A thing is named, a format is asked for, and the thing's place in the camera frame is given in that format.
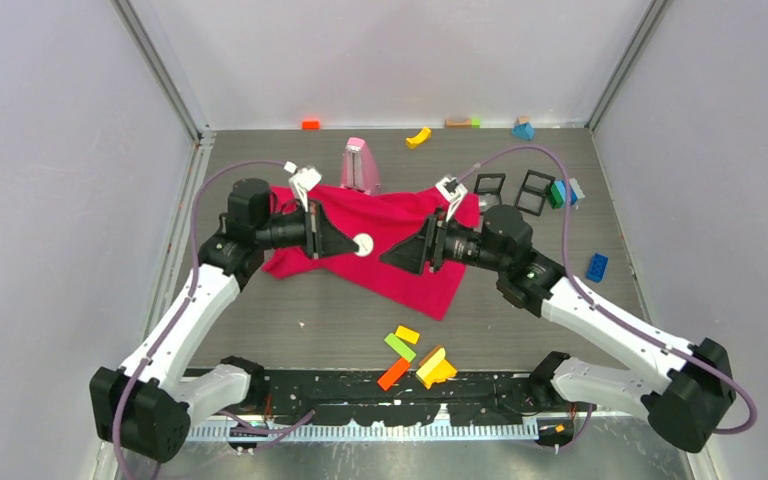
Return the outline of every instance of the gray wood tabletop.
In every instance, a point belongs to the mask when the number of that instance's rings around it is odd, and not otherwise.
[[[349,137],[357,136],[371,148],[381,171],[382,189],[411,192],[433,186],[444,174],[458,175],[503,148],[526,143],[505,129],[436,129],[428,142],[409,150],[405,138],[415,133],[368,129],[220,132],[207,174],[245,160],[290,160],[315,166],[324,183],[337,185],[343,147]],[[634,279],[590,133],[541,129],[534,143],[558,154],[586,195],[572,212],[572,272],[583,278],[594,252],[607,255],[610,262],[604,281],[586,283],[640,317]],[[534,151],[509,154],[482,171],[507,174],[503,199],[513,203],[528,169],[560,177],[554,163]],[[216,230],[231,185],[246,177],[287,184],[286,172],[270,166],[242,168],[217,180],[199,207],[200,241]],[[472,178],[465,182],[470,190],[473,182]],[[534,228],[534,246],[558,261],[562,217],[562,210],[548,204],[540,217],[524,214]],[[182,275],[186,273],[187,267],[182,269]],[[495,274],[478,269],[467,270],[441,322],[324,270],[284,280],[260,272],[216,321],[191,364],[213,366],[227,355],[238,355],[270,368],[386,369],[396,356],[384,337],[400,324],[421,333],[416,347],[419,355],[441,344],[447,358],[461,370],[527,371],[552,350],[592,363],[619,365],[575,333],[511,307],[495,289]]]

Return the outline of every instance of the white round object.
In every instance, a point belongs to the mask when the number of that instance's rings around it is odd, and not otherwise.
[[[368,233],[358,233],[352,240],[358,245],[358,251],[355,252],[358,257],[365,257],[372,253],[374,243]]]

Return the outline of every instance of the red cloth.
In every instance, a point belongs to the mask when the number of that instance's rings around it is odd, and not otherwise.
[[[278,195],[279,205],[293,199],[289,188],[272,187],[272,190]],[[419,232],[435,208],[448,206],[436,188],[419,193],[369,196],[344,188],[317,185],[308,196],[322,203],[328,220],[349,238],[359,233],[369,234],[374,243],[372,253],[365,257],[349,253],[311,260],[297,247],[281,248],[263,265],[263,271],[280,279],[325,268],[435,320],[443,319],[463,279],[465,266],[446,262],[436,274],[413,275],[378,259],[395,244]],[[455,218],[464,226],[475,227],[480,215],[478,197],[469,194]]]

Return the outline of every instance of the robotic arm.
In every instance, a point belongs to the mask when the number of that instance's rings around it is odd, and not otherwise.
[[[357,245],[325,216],[307,192],[321,179],[313,168],[295,171],[290,186],[299,208],[273,213],[269,184],[245,179],[234,185],[219,230],[199,250],[198,285],[189,297],[193,272],[151,335],[115,371],[101,367],[90,381],[98,436],[112,441],[113,418],[125,384],[148,357],[151,345],[184,302],[175,328],[143,369],[127,402],[121,426],[123,447],[160,462],[171,460],[191,425],[233,404],[260,406],[268,394],[263,367],[228,357],[210,373],[182,382],[196,348],[225,308],[260,268],[267,249],[301,247],[310,258],[357,252]]]
[[[591,305],[562,265],[533,248],[531,226],[515,207],[491,207],[478,233],[452,218],[466,188],[451,177],[441,180],[437,188],[450,202],[448,212],[438,209],[430,215],[416,235],[384,253],[382,262],[417,275],[426,264],[433,273],[446,261],[498,272],[496,288],[513,306],[569,328],[630,369],[590,365],[552,352],[530,376],[544,395],[629,413],[648,421],[655,432],[682,450],[696,453],[702,449],[734,402],[735,392],[669,351],[680,350],[731,378],[728,354],[721,345],[708,338],[693,345],[656,329],[585,286],[594,301]],[[654,347],[611,321],[595,305],[667,347]]]

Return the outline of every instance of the white wall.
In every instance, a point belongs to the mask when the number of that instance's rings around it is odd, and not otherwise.
[[[758,402],[721,478],[768,478],[768,1],[674,2],[596,140],[654,321],[723,343]]]
[[[110,2],[0,2],[0,479],[87,478],[190,151]]]
[[[453,115],[583,124],[649,0],[138,3],[171,46],[164,61],[185,72],[177,83],[227,130],[299,128],[306,116],[331,127]]]

